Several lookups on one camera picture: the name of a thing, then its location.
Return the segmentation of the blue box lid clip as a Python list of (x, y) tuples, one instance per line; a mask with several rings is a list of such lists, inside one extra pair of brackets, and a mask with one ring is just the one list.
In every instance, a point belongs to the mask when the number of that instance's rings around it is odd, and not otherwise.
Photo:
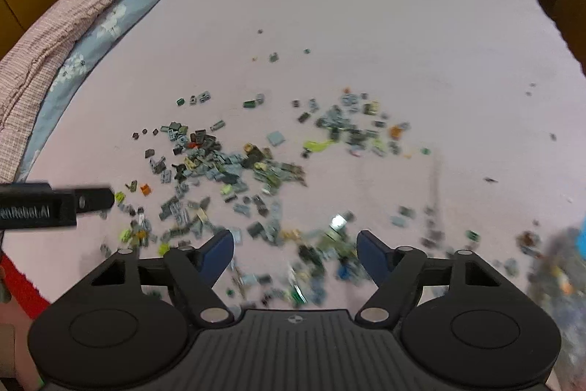
[(586, 219), (583, 220), (579, 233), (575, 239), (575, 248), (580, 258), (586, 260)]

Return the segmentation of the red mat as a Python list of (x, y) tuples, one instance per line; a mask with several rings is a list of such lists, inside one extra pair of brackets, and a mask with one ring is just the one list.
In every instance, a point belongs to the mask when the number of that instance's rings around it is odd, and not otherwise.
[(1, 268), (4, 271), (4, 282), (23, 312), (31, 320), (39, 318), (39, 315), (50, 307), (50, 303), (40, 294), (34, 284), (18, 270), (6, 254), (2, 255)]

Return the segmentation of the orange round brick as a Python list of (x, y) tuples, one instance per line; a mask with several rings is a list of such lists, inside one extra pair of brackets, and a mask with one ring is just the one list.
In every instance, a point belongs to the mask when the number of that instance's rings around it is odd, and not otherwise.
[(394, 125), (389, 129), (388, 134), (391, 139), (398, 141), (402, 137), (403, 129), (399, 125)]

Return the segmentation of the blue floral blanket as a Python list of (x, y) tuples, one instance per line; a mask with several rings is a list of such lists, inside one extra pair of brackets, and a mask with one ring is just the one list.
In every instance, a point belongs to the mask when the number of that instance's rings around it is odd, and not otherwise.
[(77, 40), (59, 68), (37, 115), (14, 181), (28, 177), (60, 117), (95, 66), (161, 0), (115, 0)]

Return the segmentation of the lime green brick piece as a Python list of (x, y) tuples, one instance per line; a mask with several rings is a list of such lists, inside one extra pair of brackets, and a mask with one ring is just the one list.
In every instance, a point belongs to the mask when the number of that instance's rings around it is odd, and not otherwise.
[(303, 148), (310, 153), (321, 153), (334, 144), (333, 140), (313, 141), (308, 140), (303, 143)]

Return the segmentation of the pink checked quilt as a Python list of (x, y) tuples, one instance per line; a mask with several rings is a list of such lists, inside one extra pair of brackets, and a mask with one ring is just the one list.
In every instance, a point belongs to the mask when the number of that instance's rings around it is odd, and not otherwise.
[(13, 182), (46, 93), (74, 44), (115, 0), (59, 0), (1, 59), (1, 181)]

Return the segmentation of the grey square brick plate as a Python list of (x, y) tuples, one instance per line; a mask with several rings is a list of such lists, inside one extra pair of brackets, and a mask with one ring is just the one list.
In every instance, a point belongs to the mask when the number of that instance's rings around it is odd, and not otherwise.
[(279, 131), (269, 133), (266, 138), (273, 147), (277, 147), (285, 142), (285, 137)]

